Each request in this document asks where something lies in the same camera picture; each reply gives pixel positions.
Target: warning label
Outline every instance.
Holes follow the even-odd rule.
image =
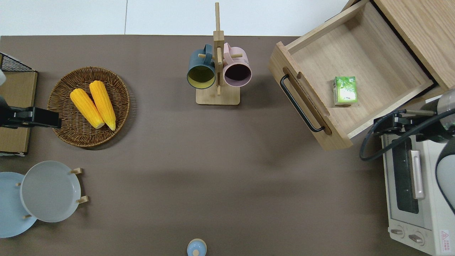
[[[451,252],[450,251],[450,236],[448,230],[441,230],[441,252]]]

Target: white plate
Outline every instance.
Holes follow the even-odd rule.
[[[20,187],[16,186],[23,179],[19,173],[0,173],[0,238],[17,236],[36,221],[35,217],[23,218],[28,213],[20,203]]]
[[[20,200],[34,217],[45,222],[62,221],[77,209],[81,185],[71,169],[56,161],[33,166],[20,187]]]

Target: corn cob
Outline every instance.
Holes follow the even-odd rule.
[[[112,108],[112,103],[107,95],[106,87],[101,81],[93,81],[90,84],[90,92],[95,101],[96,108],[100,112],[104,122],[109,128],[115,130],[115,113]]]
[[[80,88],[74,89],[70,93],[70,98],[76,108],[95,129],[99,129],[104,125],[103,118],[101,118],[100,113],[84,90]]]

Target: green box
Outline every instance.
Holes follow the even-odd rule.
[[[357,102],[357,87],[355,77],[335,77],[335,105],[351,105]]]

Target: dark blue mug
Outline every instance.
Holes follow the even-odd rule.
[[[196,89],[206,89],[215,83],[215,63],[212,60],[213,46],[206,44],[204,49],[195,50],[190,57],[187,80]]]

